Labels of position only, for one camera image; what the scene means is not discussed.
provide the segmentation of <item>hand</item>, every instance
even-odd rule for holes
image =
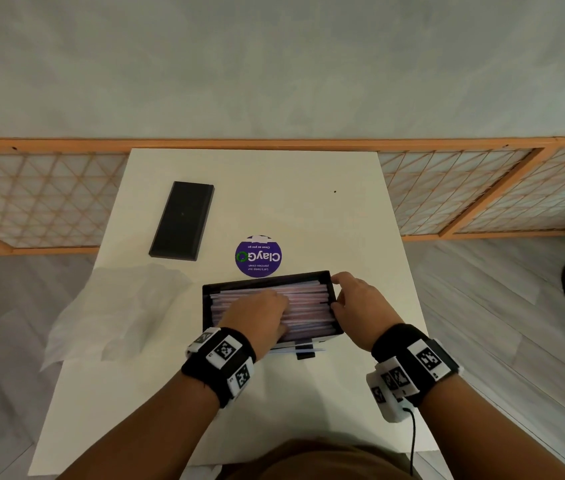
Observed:
[[[280,323],[289,298],[273,290],[238,298],[225,312],[219,327],[229,327],[245,335],[260,360],[287,332]]]
[[[363,280],[344,272],[332,276],[331,282],[341,287],[331,309],[343,331],[361,349],[370,352],[383,333],[403,323],[381,292]]]

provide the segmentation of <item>concrete wall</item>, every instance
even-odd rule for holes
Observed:
[[[565,135],[565,0],[0,0],[0,136]]]

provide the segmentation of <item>gray wood plank floor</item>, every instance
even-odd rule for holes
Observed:
[[[565,238],[408,242],[430,334],[481,395],[565,462]],[[0,480],[31,463],[57,367],[38,369],[54,318],[91,256],[0,257]],[[424,480],[451,480],[440,452],[415,458]]]

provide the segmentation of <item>box of straws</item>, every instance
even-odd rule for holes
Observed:
[[[282,322],[289,331],[274,349],[324,342],[342,334],[330,307],[336,296],[329,271],[205,285],[202,287],[202,329],[217,326],[233,301],[267,289],[286,295],[290,301],[282,315]]]

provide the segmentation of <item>plastic bag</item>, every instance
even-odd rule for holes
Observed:
[[[158,264],[96,268],[54,323],[41,370],[70,358],[119,360],[140,353],[191,281]]]

